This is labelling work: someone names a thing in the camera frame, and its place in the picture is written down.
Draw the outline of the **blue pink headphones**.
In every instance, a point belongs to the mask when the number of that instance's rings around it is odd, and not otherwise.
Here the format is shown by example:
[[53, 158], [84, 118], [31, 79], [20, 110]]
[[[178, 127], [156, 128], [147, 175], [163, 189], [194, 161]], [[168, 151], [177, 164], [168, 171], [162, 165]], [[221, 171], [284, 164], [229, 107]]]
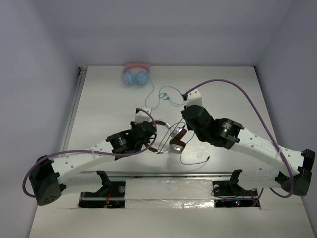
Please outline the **blue pink headphones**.
[[126, 63], [122, 75], [123, 83], [129, 85], [145, 86], [150, 79], [149, 63]]

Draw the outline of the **brown silver headphones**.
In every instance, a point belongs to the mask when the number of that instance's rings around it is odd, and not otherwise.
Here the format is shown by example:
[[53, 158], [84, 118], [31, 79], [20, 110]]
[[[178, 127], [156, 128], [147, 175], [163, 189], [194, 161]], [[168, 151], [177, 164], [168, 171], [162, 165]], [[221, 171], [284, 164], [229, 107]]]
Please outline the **brown silver headphones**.
[[164, 126], [167, 128], [167, 133], [171, 137], [168, 145], [168, 153], [181, 154], [186, 146], [186, 143], [182, 141], [182, 138], [186, 135], [187, 130], [185, 126], [170, 125], [165, 121], [156, 120], [156, 125]]

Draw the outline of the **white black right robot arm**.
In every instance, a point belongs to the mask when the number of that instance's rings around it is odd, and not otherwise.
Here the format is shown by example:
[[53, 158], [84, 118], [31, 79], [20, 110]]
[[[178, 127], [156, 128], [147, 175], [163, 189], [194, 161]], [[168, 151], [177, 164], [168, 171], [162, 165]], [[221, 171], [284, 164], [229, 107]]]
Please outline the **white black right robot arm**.
[[281, 187], [293, 195], [307, 195], [315, 162], [314, 151], [294, 151], [274, 145], [236, 121], [214, 119], [205, 108], [198, 105], [186, 107], [181, 115], [188, 129], [194, 131], [201, 142], [251, 156], [277, 170], [257, 170], [251, 173], [242, 169], [235, 170], [228, 183], [233, 194], [239, 195], [245, 190], [258, 187]]

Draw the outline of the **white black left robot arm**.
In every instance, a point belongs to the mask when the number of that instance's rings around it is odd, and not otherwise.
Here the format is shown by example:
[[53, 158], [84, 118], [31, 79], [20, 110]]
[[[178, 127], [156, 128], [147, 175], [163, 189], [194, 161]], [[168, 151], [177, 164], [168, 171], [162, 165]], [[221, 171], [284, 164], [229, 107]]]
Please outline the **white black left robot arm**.
[[156, 121], [131, 122], [131, 129], [115, 133], [89, 150], [61, 151], [37, 159], [27, 172], [33, 197], [39, 206], [59, 199], [67, 180], [96, 165], [141, 154], [157, 138]]

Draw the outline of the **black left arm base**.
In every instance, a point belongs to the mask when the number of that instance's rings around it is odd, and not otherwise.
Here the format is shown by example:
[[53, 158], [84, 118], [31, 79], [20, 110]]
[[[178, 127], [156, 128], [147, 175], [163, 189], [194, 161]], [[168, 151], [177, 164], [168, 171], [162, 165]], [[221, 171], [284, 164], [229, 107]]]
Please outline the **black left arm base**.
[[95, 192], [81, 192], [80, 208], [125, 208], [126, 181], [111, 181], [104, 171], [97, 171], [102, 186]]

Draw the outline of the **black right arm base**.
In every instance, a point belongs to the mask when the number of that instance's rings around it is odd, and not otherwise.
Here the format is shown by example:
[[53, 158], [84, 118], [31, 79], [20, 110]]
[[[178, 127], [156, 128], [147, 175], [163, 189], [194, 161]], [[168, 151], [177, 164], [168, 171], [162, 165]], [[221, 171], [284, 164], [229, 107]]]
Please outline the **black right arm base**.
[[259, 193], [256, 188], [244, 189], [238, 182], [242, 170], [234, 170], [229, 180], [216, 180], [212, 182], [211, 195], [215, 198], [215, 208], [261, 208]]

